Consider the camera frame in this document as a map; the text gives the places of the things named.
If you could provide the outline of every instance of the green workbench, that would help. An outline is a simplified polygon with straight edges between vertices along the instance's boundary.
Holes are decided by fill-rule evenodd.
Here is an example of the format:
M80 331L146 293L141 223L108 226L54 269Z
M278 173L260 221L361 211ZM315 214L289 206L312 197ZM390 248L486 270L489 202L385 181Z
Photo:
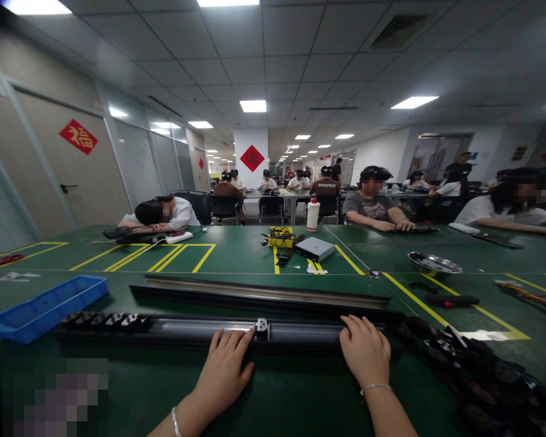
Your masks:
M16 251L27 257L0 268L0 277L10 271L41 275L30 282L0 282L0 311L77 274L91 274L106 277L110 290L109 297L90 307L94 311L280 317L152 300L136 302L128 285L145 283L143 274L148 271L389 296L390 309L417 314L434 327L449 323L464 333L483 330L503 339L490 343L498 355L522 364L546 383L546 311L493 285L494 279L514 279L507 276L510 274L526 281L527 290L546 293L546 237L519 235L514 241L525 248L512 250L452 229L431 235L401 235L358 226L323 226L315 236L338 249L321 263L328 274L308 274L308 261L297 255L288 266L275 268L274 250L260 244L260 234L268 228L214 226L182 242L181 247L157 246L147 252L141 252L143 246L138 245L90 244L102 240L102 226L64 234ZM305 233L305 227L294 227L294 232ZM451 310L426 306L424 291L410 290L408 284L418 280L432 284L432 280L412 269L406 257L410 251L434 253L461 265L463 274L438 285L443 292L477 296L482 300L480 306ZM384 274L370 279L363 274L369 269ZM95 359L107 359L107 401L98 410L89 410L89 424L94 422L104 435L145 435L194 388L205 357L205 353L193 351L61 345L52 335L27 346L0 341L0 391L4 404L11 405L4 409L5 415L8 420L22 421L24 406L35 402L35 390L53 388L49 374L66 368L65 361L57 358L87 363L91 359L99 364L101 360ZM248 389L209 427L207 435L372 433L359 389L343 359L255 355L252 360L256 368ZM459 435L447 420L459 403L435 375L408 354L391 368L393 389L419 435Z

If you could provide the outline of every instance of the metal bowl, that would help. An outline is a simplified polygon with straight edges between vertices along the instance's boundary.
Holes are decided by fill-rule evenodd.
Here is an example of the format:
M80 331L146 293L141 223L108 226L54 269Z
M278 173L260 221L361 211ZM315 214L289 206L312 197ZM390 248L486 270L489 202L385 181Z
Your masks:
M436 255L410 252L408 257L416 271L430 277L443 278L463 272L463 269L459 265Z

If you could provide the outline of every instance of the bracelet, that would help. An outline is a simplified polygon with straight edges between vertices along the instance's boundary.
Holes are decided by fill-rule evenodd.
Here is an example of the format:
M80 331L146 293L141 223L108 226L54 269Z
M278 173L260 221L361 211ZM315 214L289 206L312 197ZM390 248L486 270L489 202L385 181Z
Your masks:
M176 433L176 437L182 437L180 435L180 429L178 428L178 423L176 421L176 407L172 407L172 420L174 422L174 432Z
M366 387L364 387L363 389L360 390L360 395L361 396L364 396L364 391L367 389L367 388L376 388L376 387L384 387L384 388L388 388L392 391L392 387L388 384L368 384Z

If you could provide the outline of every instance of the ceiling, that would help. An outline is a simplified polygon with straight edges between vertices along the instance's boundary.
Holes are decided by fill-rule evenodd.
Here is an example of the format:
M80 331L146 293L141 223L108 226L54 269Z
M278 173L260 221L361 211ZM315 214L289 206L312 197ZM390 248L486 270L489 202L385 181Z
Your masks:
M546 0L61 2L73 15L19 29L175 120L208 121L207 149L224 158L234 129L268 128L276 162L289 144L331 152L412 124L546 123ZM393 16L417 14L429 17L403 47L370 47ZM440 98L390 109L413 95ZM238 103L260 99L266 113ZM358 109L311 110L337 106Z

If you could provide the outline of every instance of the water bottle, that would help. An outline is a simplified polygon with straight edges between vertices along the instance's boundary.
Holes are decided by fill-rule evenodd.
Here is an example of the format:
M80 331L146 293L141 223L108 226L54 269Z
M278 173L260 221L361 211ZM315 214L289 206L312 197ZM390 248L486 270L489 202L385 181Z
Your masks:
M308 224L307 229L309 232L317 231L317 219L320 216L320 204L317 203L317 199L313 198L308 203Z

